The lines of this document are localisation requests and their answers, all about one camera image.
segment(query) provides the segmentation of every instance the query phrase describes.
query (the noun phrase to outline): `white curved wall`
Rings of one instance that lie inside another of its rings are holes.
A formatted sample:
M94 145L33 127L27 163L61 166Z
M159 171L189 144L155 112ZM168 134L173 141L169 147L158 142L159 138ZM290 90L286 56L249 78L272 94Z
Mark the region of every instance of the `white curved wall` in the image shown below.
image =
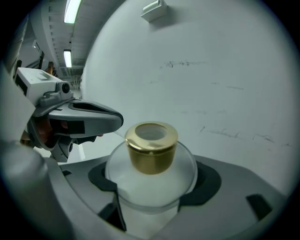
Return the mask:
M167 122L192 153L249 168L289 194L300 74L284 30L252 1L167 0L168 15L152 23L140 17L149 3L125 1L102 28L84 98L120 111L122 134L137 122Z

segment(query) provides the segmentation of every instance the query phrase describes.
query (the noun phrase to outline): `robotic arm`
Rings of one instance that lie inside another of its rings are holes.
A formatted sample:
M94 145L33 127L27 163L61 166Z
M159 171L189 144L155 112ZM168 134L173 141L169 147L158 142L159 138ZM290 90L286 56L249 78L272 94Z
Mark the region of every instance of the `robotic arm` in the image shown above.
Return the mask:
M36 107L26 130L30 140L36 147L50 151L57 162L67 162L74 143L94 142L98 135L114 132L123 125L119 112L75 99L69 82L40 69L18 68L15 83ZM35 124L41 119L48 119L54 132L45 143ZM67 129L61 121L67 123Z

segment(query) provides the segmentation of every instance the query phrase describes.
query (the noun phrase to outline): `gold cap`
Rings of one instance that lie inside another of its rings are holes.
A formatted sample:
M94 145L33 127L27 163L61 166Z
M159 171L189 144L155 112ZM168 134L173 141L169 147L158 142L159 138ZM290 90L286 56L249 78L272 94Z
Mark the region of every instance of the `gold cap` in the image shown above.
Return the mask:
M171 165L178 140L175 128L163 122L132 126L125 142L133 166L145 174L162 173Z

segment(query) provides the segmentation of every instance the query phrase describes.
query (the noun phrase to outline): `ceiling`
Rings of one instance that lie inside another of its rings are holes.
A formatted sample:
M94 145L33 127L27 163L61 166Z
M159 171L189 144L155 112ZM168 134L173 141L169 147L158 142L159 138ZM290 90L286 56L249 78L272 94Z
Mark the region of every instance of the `ceiling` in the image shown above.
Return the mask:
M59 69L59 78L72 80L82 75L92 43L106 20L123 1L82 0L75 24L63 22L67 0L45 0L43 2L40 15L45 33L43 37L39 38L39 34L36 33L37 29L35 29L35 34L41 49L50 49L45 52L45 57L47 58L47 52L51 52L49 55L52 55L54 65ZM66 68L64 49L71 49L72 68Z

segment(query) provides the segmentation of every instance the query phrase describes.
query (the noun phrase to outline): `ceiling light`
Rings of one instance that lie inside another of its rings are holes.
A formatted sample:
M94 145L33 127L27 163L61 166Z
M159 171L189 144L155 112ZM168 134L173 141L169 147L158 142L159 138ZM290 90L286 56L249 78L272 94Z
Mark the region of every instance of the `ceiling light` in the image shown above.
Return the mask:
M72 67L71 50L64 50L64 57L65 57L66 67L71 68Z
M82 0L67 0L64 23L75 23L81 1Z

